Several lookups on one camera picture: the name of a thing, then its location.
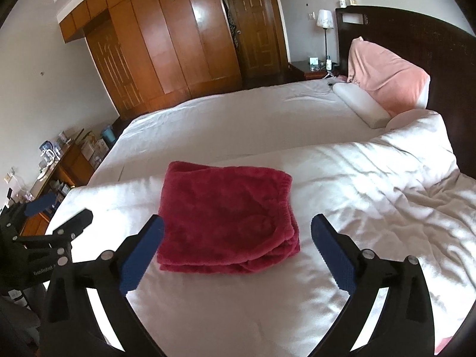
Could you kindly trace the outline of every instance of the folded red cloth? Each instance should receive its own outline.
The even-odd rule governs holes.
[[[159,215],[165,236],[161,270],[248,274],[299,252],[289,205],[292,178],[263,167],[172,162]]]

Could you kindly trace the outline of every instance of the bolt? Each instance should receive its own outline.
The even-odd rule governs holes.
[[[58,266],[64,266],[68,262],[68,258],[66,256],[62,256],[58,259]]]
[[[111,251],[110,249],[108,249],[101,254],[101,259],[109,260],[109,259],[112,259],[113,256],[114,256],[114,251]]]
[[[365,257],[365,259],[373,259],[375,257],[375,252],[373,252],[371,249],[365,249],[362,251],[362,255]]]
[[[413,255],[410,255],[408,257],[408,261],[411,263],[411,264],[414,264],[415,266],[418,264],[418,258],[416,256],[413,256]]]

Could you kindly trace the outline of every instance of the dark wooden headboard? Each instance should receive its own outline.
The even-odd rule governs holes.
[[[344,22],[361,15],[363,24]],[[431,76],[428,109],[446,124],[461,172],[476,178],[476,37],[420,13],[386,7],[336,9],[341,73],[353,39],[377,43]]]

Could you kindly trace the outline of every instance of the wardrobe door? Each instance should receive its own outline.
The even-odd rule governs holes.
[[[212,79],[239,76],[238,59],[222,0],[190,0]]]
[[[134,12],[164,94],[164,107],[190,99],[159,0],[132,0]]]
[[[191,96],[206,95],[201,83],[211,76],[190,0],[160,0],[160,5]]]
[[[132,78],[146,104],[164,92],[152,65],[151,57],[142,38],[132,3],[124,0],[109,8],[122,53],[132,74]]]
[[[122,119],[132,119],[148,112],[137,90],[119,40],[110,20],[86,35],[87,44],[102,81]]]

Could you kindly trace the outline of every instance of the blue bucket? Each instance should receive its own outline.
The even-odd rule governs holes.
[[[114,131],[112,131],[112,126],[108,125],[103,131],[101,131],[101,135],[108,148],[111,149],[117,141]]]

